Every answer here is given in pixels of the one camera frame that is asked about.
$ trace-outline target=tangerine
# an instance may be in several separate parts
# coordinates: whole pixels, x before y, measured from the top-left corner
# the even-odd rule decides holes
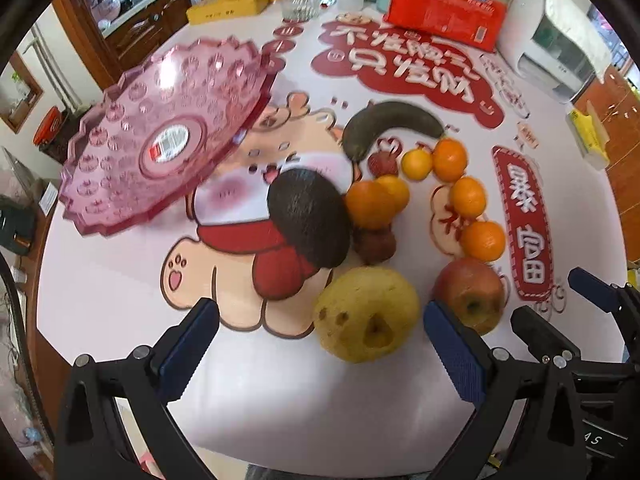
[[[468,159],[461,142],[445,137],[433,149],[433,171],[443,182],[457,181],[466,170]]]
[[[415,148],[402,156],[400,166],[409,180],[424,180],[431,173],[433,159],[427,150]]]
[[[502,256],[506,245],[503,228],[496,222],[473,222],[465,227],[460,246],[466,256],[492,262]]]
[[[477,218],[486,208],[482,183],[472,176],[463,176],[449,190],[449,203],[462,218]]]
[[[396,214],[401,212],[409,203],[409,186],[401,178],[395,175],[383,175],[378,177],[375,181],[382,184],[385,189],[391,193],[391,196],[396,202]]]
[[[344,203],[356,227],[382,229],[396,215],[396,200],[386,187],[375,180],[354,182],[344,197]]]

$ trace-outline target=dark green avocado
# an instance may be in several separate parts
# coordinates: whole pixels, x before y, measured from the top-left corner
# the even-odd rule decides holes
[[[313,170],[294,168],[269,186],[271,220],[296,251],[316,267],[331,269],[347,257],[351,221],[334,184]]]
[[[444,128],[427,110],[403,101],[384,101],[355,114],[342,133],[342,149],[353,162],[364,160],[375,140],[391,128],[407,128],[433,139]]]

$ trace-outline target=pink plastic fruit tray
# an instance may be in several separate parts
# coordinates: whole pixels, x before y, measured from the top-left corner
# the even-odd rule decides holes
[[[271,66],[252,42],[201,38],[124,73],[69,142],[64,218],[108,236],[195,189],[269,101]]]

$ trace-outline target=yellow box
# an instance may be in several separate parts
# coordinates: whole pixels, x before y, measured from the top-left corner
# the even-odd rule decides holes
[[[187,10],[191,25],[260,14],[269,0],[202,0]]]

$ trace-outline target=silver bolt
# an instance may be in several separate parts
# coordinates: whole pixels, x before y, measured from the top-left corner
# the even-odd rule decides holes
[[[140,345],[133,349],[133,357],[135,359],[144,359],[151,352],[151,348],[147,345]]]
[[[498,361],[507,361],[511,355],[504,348],[497,346],[492,350],[492,354]]]
[[[76,357],[76,366],[85,366],[89,363],[89,356],[87,354],[80,354]]]
[[[557,355],[554,357],[554,364],[558,368],[564,368],[566,366],[566,361],[564,360],[564,357]]]

